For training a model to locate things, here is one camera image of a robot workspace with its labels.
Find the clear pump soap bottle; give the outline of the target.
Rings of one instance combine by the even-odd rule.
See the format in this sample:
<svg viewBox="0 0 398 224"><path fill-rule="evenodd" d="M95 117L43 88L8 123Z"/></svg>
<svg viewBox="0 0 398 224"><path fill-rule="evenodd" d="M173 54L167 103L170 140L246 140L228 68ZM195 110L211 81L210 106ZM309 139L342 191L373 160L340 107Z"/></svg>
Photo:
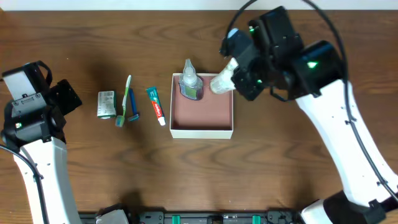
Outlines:
<svg viewBox="0 0 398 224"><path fill-rule="evenodd" d="M180 93L189 100L199 101L203 98L203 80L197 75L189 58L185 60L178 84Z"/></svg>

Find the white patterned cream tube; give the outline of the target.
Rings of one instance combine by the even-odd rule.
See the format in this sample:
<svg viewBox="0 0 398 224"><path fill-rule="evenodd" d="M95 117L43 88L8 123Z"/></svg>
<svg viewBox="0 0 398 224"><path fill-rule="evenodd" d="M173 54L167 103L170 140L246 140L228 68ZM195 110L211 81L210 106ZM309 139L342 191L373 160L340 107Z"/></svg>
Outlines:
<svg viewBox="0 0 398 224"><path fill-rule="evenodd" d="M210 90L214 94L223 94L228 91L233 91L236 89L232 76L234 75L234 70L238 67L238 63L235 58L231 58L225 68L210 82Z"/></svg>

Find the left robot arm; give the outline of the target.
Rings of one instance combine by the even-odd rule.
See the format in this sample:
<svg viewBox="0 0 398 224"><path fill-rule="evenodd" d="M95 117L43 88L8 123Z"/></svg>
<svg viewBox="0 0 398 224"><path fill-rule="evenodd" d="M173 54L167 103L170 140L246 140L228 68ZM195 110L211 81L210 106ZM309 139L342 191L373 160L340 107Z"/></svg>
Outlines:
<svg viewBox="0 0 398 224"><path fill-rule="evenodd" d="M67 169L65 115L81 105L66 80L17 90L4 109L2 149L14 156L34 223L81 223Z"/></svg>

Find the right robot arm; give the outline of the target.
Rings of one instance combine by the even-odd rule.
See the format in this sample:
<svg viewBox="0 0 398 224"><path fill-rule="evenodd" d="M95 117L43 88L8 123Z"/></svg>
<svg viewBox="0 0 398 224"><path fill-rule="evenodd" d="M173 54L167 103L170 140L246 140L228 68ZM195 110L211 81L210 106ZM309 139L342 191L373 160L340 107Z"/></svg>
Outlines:
<svg viewBox="0 0 398 224"><path fill-rule="evenodd" d="M230 78L245 99L269 89L295 101L321 136L343 185L300 211L303 223L379 223L397 209L397 174L368 131L348 80L341 39L305 45L284 7L249 21L249 32L229 25L220 52L236 61Z"/></svg>

